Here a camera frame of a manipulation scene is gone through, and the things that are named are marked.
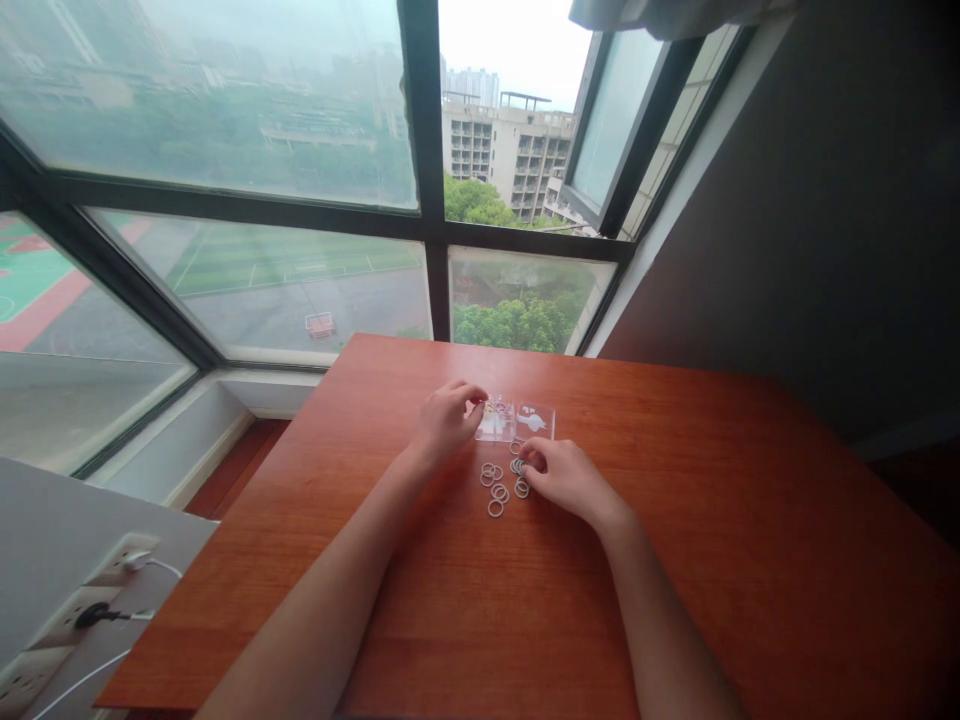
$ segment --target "power outlet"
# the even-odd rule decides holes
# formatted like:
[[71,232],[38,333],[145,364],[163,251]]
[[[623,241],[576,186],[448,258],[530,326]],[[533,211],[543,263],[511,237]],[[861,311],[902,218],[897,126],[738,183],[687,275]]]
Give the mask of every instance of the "power outlet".
[[38,633],[37,639],[29,646],[30,650],[76,645],[83,639],[86,630],[77,630],[73,624],[80,613],[98,602],[113,602],[123,588],[96,587],[84,585],[79,588],[61,608],[53,614]]
[[87,585],[126,585],[133,573],[123,567],[123,561],[134,553],[153,552],[159,544],[160,538],[151,535],[124,535],[87,580]]
[[13,720],[37,699],[73,648],[22,652],[0,673],[0,720]]

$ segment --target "clear plastic box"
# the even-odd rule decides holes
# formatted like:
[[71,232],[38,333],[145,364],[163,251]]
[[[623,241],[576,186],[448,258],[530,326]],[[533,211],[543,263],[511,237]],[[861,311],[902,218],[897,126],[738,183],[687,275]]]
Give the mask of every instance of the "clear plastic box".
[[491,394],[483,405],[483,420],[477,428],[477,440],[512,442],[517,434],[517,413],[513,401]]
[[556,413],[553,408],[512,399],[491,393],[484,403],[483,420],[477,428],[477,440],[486,442],[513,442],[532,437],[553,440]]

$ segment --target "wooden table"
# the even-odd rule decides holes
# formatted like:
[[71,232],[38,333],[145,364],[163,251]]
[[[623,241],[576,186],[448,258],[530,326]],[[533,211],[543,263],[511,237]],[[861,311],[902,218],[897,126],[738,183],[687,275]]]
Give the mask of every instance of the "wooden table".
[[[421,400],[457,377],[556,408],[557,437],[636,509],[754,718],[916,718],[947,702],[960,556],[776,383],[356,335],[99,703],[199,707]],[[488,517],[487,460],[511,455],[471,443],[410,519],[341,711],[635,716],[597,540],[535,493]]]

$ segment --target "running track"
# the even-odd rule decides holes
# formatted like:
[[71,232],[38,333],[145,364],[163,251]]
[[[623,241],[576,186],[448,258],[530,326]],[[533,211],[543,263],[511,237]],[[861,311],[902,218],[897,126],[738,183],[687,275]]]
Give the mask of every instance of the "running track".
[[[120,234],[133,245],[152,224],[149,218],[132,220],[123,226]],[[0,352],[24,352],[92,284],[82,272],[71,270],[13,320],[0,324]]]

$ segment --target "window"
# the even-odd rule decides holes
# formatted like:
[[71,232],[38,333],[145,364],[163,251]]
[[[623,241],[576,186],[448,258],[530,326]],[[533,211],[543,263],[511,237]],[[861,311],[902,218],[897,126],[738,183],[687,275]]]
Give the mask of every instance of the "window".
[[[601,234],[636,237],[713,78],[732,67],[727,60],[737,37],[744,41],[737,44],[742,52],[749,35],[741,33],[724,27],[707,38],[666,44],[646,30],[594,38],[592,70],[577,100],[583,118],[562,192]],[[558,144],[558,160],[566,149]],[[646,196],[646,208],[638,204],[638,192]],[[628,224],[633,229],[624,232]]]
[[227,4],[3,6],[5,454],[86,476],[204,373],[357,331],[583,351],[749,38],[625,83],[635,40],[554,0]]
[[453,340],[575,354],[613,270],[609,263],[451,247]]
[[355,332],[432,338],[423,245],[298,228],[93,211],[238,360],[318,364]]
[[416,209],[396,3],[223,12],[16,2],[0,114],[50,167]]
[[[118,217],[136,242],[134,218]],[[195,369],[24,217],[0,214],[0,455],[72,473]]]

